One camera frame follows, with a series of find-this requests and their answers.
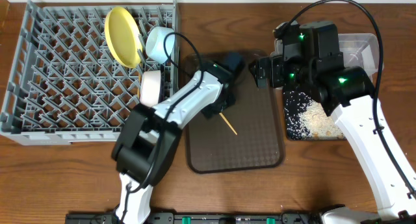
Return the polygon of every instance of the dark gray tray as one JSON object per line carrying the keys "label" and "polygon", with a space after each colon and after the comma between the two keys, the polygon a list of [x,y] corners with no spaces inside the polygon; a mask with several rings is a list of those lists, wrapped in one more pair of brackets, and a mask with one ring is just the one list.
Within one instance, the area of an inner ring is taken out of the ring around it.
{"label": "dark gray tray", "polygon": [[[187,160],[196,173],[272,168],[283,161],[283,131],[274,90],[258,89],[248,71],[248,64],[266,53],[238,52],[244,57],[246,67],[236,81],[235,105],[223,112],[238,135],[234,135],[220,116],[206,119],[199,113],[192,119],[187,129]],[[202,56],[220,62],[226,55]],[[197,64],[196,55],[190,55],[183,67],[192,73]]]}

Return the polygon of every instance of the wooden tabletop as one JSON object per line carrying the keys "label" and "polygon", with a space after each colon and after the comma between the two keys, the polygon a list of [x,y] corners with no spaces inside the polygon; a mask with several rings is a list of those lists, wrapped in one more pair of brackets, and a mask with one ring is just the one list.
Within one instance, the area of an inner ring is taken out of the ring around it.
{"label": "wooden tabletop", "polygon": [[[273,51],[272,29],[306,4],[180,4],[181,32],[202,53]],[[25,4],[13,3],[0,35],[3,100]],[[393,134],[416,168],[416,5],[366,5],[379,24],[385,51],[380,99]],[[316,7],[300,23],[332,20],[343,32],[373,32],[347,4]],[[191,54],[184,43],[181,57]],[[69,211],[102,212],[120,198],[110,154],[114,143],[20,146],[0,137],[0,222],[63,223]],[[375,212],[369,183],[348,142],[285,139],[284,163],[273,169],[197,175],[181,140],[172,167],[153,191],[151,205],[176,212],[279,213],[344,203]]]}

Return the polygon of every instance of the brown wood surface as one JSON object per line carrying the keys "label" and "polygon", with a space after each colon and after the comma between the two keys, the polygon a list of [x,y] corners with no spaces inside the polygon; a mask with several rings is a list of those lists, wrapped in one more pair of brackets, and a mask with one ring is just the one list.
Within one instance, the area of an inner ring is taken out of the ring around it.
{"label": "brown wood surface", "polygon": [[[181,4],[181,31],[200,52],[262,49],[269,53],[272,29],[305,6]],[[0,35],[1,100],[24,7],[10,5]],[[383,35],[383,111],[416,167],[416,5],[366,7]],[[333,20],[339,32],[372,32],[366,17],[346,4],[314,8],[299,22],[324,19]],[[181,57],[191,53],[183,42]],[[0,145],[1,223],[63,223],[69,211],[102,212],[119,203],[120,181],[110,158],[113,143],[24,147],[0,137]],[[348,142],[285,140],[286,158],[277,168],[212,175],[197,175],[188,168],[184,145],[182,140],[172,167],[154,189],[153,207],[177,212],[276,213],[344,203],[355,210],[376,211],[370,186]]]}

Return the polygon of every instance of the green led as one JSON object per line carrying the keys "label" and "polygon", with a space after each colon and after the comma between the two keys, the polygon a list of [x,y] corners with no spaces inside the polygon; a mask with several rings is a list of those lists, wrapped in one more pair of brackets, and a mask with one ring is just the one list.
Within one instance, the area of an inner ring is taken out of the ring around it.
{"label": "green led", "polygon": [[347,80],[348,80],[348,79],[344,79],[344,78],[342,78],[342,77],[338,79],[338,81],[339,81],[341,84],[343,84],[343,83],[344,83],[345,81],[347,81]]}

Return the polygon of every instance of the tray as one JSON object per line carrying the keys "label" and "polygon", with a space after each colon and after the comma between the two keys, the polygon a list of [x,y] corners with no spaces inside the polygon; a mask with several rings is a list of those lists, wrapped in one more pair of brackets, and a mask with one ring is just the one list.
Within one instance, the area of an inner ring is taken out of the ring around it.
{"label": "tray", "polygon": [[[140,76],[159,69],[164,96],[177,91],[177,70],[138,51],[139,66],[111,56],[104,20],[114,6],[39,8],[28,1],[0,114],[0,134],[22,145],[116,141],[138,103]],[[178,31],[176,1],[123,6],[138,24],[145,47],[154,26]],[[172,60],[179,60],[176,42]]]}
{"label": "tray", "polygon": [[[187,129],[187,161],[196,173],[271,168],[283,161],[283,131],[275,92],[269,87],[258,89],[247,68],[250,62],[266,54],[259,50],[237,52],[244,57],[246,68],[235,84],[236,103],[223,114],[238,135],[220,116],[206,119],[197,114]],[[202,56],[220,62],[226,55]],[[196,66],[195,55],[186,57],[187,72],[192,73]]]}

